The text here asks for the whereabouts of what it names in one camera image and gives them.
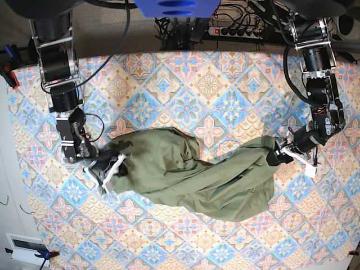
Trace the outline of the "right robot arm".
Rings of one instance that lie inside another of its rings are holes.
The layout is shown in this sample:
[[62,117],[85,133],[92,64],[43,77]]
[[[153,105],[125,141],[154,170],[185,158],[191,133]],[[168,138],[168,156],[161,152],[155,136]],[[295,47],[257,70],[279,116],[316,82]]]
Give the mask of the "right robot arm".
[[30,21],[40,86],[51,98],[49,111],[56,115],[65,162],[81,163],[83,172],[101,194],[111,194],[111,178],[127,170],[128,157],[120,150],[100,150],[86,135],[87,114],[80,108],[83,94],[79,62],[74,49],[73,8],[81,1],[7,1],[14,13]]

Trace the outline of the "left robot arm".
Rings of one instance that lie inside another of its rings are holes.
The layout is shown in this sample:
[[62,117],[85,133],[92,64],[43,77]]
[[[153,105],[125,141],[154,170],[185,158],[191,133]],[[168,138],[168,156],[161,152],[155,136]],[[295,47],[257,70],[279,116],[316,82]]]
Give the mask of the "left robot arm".
[[[271,166],[299,160],[305,165],[305,175],[314,178],[318,165],[318,147],[324,146],[345,127],[343,104],[333,70],[335,56],[331,48],[327,21],[324,18],[308,22],[296,20],[296,13],[289,12],[288,26],[293,41],[287,41],[283,54],[285,79],[292,91],[310,105],[311,121],[298,130],[289,128],[278,139],[268,154]],[[306,94],[302,94],[289,75],[289,51],[294,48],[299,55],[300,69],[306,79]]]

